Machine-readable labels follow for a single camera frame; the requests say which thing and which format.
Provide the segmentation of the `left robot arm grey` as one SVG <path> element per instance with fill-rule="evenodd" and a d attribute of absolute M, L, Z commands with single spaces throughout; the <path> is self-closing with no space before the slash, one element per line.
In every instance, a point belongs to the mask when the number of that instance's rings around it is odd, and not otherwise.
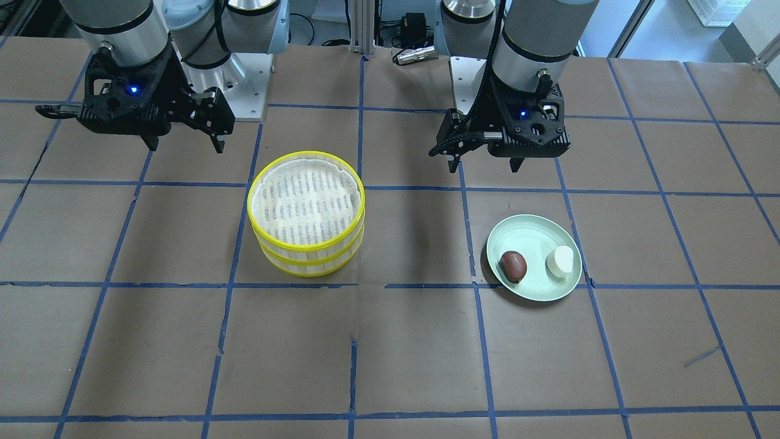
<path fill-rule="evenodd" d="M 558 80 L 596 1 L 440 1 L 435 50 L 449 58 L 454 108 L 431 157 L 455 173 L 486 147 L 518 172 L 525 159 L 557 158 L 571 141 Z"/>

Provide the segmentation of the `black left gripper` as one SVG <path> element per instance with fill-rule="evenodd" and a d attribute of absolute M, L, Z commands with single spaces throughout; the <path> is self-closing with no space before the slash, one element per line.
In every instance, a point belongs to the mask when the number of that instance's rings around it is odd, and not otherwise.
<path fill-rule="evenodd" d="M 487 144 L 493 157 L 509 159 L 518 173 L 525 159 L 557 158 L 570 148 L 564 126 L 564 100 L 549 73 L 538 73 L 530 91 L 517 91 L 491 73 L 481 101 L 481 128 L 469 130 L 466 115 L 448 109 L 428 155 L 448 156 L 450 173 L 457 173 L 461 158 Z"/>

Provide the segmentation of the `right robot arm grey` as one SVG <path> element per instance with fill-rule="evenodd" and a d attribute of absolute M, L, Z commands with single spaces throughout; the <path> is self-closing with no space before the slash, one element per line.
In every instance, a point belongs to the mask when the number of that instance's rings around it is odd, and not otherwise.
<path fill-rule="evenodd" d="M 152 152 L 181 123 L 225 149 L 240 107 L 259 118 L 257 59 L 284 52 L 287 1 L 63 1 L 91 50 L 79 105 L 38 105 L 96 134 L 137 136 Z"/>

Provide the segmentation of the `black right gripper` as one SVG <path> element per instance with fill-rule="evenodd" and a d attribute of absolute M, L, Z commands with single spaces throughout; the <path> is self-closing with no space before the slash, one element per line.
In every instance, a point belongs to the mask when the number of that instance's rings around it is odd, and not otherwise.
<path fill-rule="evenodd" d="M 115 52 L 103 41 L 90 58 L 82 107 L 41 104 L 36 113 L 48 119 L 78 117 L 98 134 L 139 136 L 151 152 L 177 121 L 206 134 L 216 153 L 225 151 L 236 123 L 232 108 L 220 87 L 192 91 L 172 42 L 140 66 L 120 66 Z"/>

